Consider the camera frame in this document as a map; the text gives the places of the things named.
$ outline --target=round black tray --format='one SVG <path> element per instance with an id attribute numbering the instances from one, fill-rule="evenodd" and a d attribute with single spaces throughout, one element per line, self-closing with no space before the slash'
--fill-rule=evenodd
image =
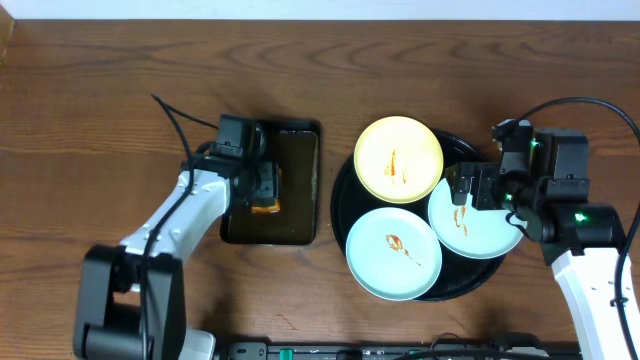
<path id="1" fill-rule="evenodd" d="M 462 161 L 484 161 L 478 150 L 466 141 L 440 130 L 432 129 L 438 138 L 444 155 L 444 168 Z M 349 230 L 364 214 L 381 207 L 399 207 L 420 216 L 427 223 L 427 205 L 430 195 L 409 204 L 390 204 L 371 195 L 362 186 L 353 167 L 353 155 L 340 169 L 331 195 L 331 222 L 333 233 L 344 254 Z M 469 259 L 442 248 L 442 270 L 436 283 L 415 300 L 443 301 L 462 296 L 487 281 L 500 267 L 504 255 L 489 259 Z"/>

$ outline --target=white backdrop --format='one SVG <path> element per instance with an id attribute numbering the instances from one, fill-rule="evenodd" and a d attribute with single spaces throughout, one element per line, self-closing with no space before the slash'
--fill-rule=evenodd
<path id="1" fill-rule="evenodd" d="M 0 0 L 15 19 L 640 20 L 640 0 Z"/>

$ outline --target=yellow plate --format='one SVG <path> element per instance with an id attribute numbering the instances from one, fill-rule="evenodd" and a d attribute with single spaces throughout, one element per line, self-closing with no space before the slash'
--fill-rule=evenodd
<path id="1" fill-rule="evenodd" d="M 353 155 L 358 178 L 377 198 L 406 204 L 427 196 L 442 175 L 442 148 L 417 120 L 391 116 L 369 125 Z"/>

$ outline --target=black tray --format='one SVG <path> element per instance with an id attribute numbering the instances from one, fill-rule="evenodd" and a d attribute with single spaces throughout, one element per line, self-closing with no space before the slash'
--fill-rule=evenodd
<path id="1" fill-rule="evenodd" d="M 281 210 L 254 215 L 249 206 L 232 199 L 222 217 L 220 236 L 231 244 L 310 244 L 317 227 L 322 128 L 313 120 L 259 122 L 267 134 L 263 159 L 277 161 L 282 170 Z"/>
<path id="2" fill-rule="evenodd" d="M 484 157 L 466 141 L 440 130 L 432 129 L 444 155 L 444 168 L 461 161 L 485 161 Z M 349 230 L 364 214 L 381 207 L 399 207 L 420 216 L 427 223 L 427 205 L 430 195 L 409 204 L 390 204 L 371 195 L 360 183 L 353 167 L 353 155 L 340 169 L 331 195 L 331 222 L 333 233 L 342 253 Z M 475 260 L 460 256 L 445 246 L 442 248 L 442 270 L 436 283 L 415 300 L 443 301 L 453 299 L 476 289 L 486 282 L 500 267 L 505 255 Z"/>

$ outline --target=wooden table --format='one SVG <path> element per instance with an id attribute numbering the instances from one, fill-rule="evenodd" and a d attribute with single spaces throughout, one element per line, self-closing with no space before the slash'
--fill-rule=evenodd
<path id="1" fill-rule="evenodd" d="M 0 357 L 70 358 L 85 252 L 118 244 L 173 188 L 184 154 L 151 92 L 212 121 L 286 115 L 324 126 L 315 241 L 228 245 L 214 224 L 186 267 L 191 325 L 272 341 L 504 330 L 574 341 L 562 293 L 527 241 L 461 298 L 370 295 L 334 240 L 331 190 L 360 132 L 386 115 L 453 132 L 494 159 L 490 126 L 545 100 L 597 96 L 640 118 L 638 59 L 634 23 L 20 21 L 0 89 Z M 586 105 L 532 120 L 586 132 L 591 200 L 613 204 L 628 227 L 640 152 L 626 125 Z M 184 127 L 192 144 L 215 137 Z"/>

